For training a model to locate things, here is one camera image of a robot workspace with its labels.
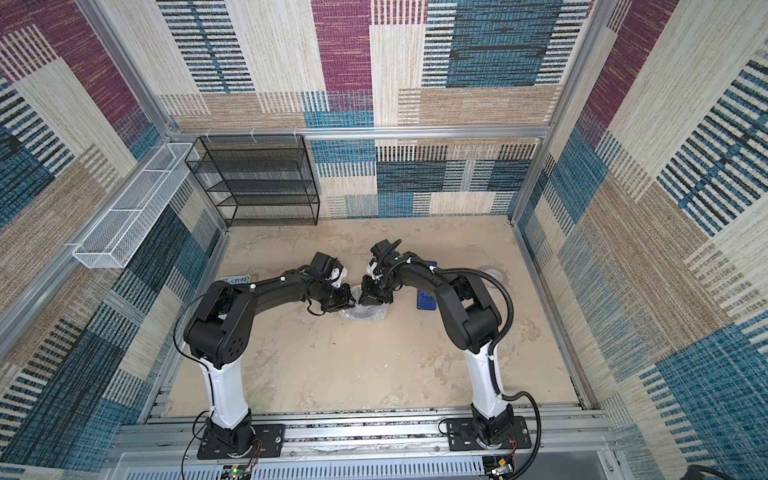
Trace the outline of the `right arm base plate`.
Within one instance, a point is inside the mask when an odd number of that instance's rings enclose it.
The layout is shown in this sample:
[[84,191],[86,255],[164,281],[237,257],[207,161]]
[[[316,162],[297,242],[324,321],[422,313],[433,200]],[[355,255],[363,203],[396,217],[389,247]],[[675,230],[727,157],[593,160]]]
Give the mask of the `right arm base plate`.
[[533,441],[526,420],[515,416],[499,425],[484,425],[479,419],[445,418],[437,424],[450,451],[530,449]]

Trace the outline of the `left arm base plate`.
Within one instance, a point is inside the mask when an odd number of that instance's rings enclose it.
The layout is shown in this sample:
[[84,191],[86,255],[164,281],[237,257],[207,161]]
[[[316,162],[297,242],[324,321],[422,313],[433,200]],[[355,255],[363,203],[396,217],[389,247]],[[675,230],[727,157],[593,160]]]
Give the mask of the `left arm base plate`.
[[277,458],[283,446],[283,424],[239,425],[224,429],[207,422],[196,457],[198,460]]

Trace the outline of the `clear bubble wrap sheet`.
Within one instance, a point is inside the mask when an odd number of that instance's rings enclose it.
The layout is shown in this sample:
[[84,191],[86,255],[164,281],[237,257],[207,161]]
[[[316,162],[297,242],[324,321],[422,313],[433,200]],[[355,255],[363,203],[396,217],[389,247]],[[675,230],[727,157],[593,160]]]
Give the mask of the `clear bubble wrap sheet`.
[[352,321],[379,321],[383,320],[388,313],[388,305],[361,305],[358,300],[362,294],[361,285],[354,285],[350,287],[350,301],[354,302],[354,305],[350,308],[345,308],[339,311],[339,315]]

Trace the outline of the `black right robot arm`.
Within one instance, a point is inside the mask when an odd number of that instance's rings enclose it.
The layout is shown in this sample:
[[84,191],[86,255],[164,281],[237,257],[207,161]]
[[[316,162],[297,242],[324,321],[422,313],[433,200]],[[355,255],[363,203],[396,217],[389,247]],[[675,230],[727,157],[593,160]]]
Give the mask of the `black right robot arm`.
[[485,449],[506,442],[519,448],[515,437],[513,403],[526,399],[535,419],[536,437],[521,466],[514,455],[498,457],[487,471],[490,479],[519,479],[533,466],[542,443],[542,418],[538,403],[525,390],[508,394],[503,388],[497,347],[514,321],[511,295],[498,279],[471,268],[440,268],[416,255],[371,260],[361,282],[358,302],[391,304],[396,290],[407,286],[430,295],[436,302],[451,342],[464,353],[472,384],[472,428],[477,444]]

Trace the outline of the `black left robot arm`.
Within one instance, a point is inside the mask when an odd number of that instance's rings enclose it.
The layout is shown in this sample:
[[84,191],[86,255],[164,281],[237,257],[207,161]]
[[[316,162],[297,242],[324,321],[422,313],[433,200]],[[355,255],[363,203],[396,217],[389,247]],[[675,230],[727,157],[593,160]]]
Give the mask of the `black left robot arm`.
[[295,302],[319,304],[320,315],[350,309],[355,300],[346,275],[343,266],[328,271],[305,266],[248,285],[211,284],[183,334],[190,358],[200,365],[208,398],[200,458],[238,458],[257,447],[241,373],[255,317]]

